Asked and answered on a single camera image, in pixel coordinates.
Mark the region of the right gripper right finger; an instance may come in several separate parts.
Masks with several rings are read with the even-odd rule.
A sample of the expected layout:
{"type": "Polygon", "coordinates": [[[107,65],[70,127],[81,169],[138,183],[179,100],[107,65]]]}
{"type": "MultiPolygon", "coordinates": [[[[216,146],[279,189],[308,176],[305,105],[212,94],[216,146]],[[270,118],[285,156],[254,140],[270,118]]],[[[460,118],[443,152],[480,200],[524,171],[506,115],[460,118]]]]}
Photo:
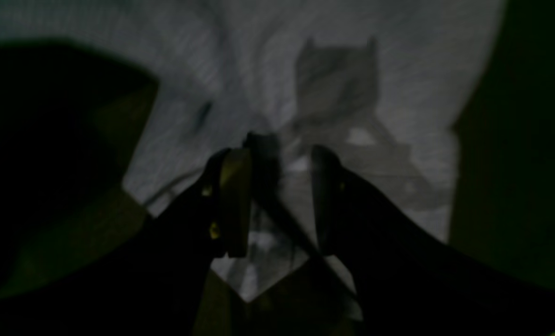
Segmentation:
{"type": "Polygon", "coordinates": [[[311,179],[319,249],[352,275],[370,336],[555,336],[555,291],[433,238],[327,147],[311,179]]]}

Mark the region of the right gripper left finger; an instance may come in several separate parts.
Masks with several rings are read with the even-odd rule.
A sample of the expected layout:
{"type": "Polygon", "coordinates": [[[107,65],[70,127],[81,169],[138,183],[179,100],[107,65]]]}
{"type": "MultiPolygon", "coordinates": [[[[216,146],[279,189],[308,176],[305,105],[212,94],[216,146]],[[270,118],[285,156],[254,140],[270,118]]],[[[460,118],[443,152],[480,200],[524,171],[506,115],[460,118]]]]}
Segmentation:
{"type": "Polygon", "coordinates": [[[279,145],[249,135],[133,238],[68,276],[0,300],[0,336],[190,336],[212,261],[248,248],[254,183],[275,186],[279,145]]]}

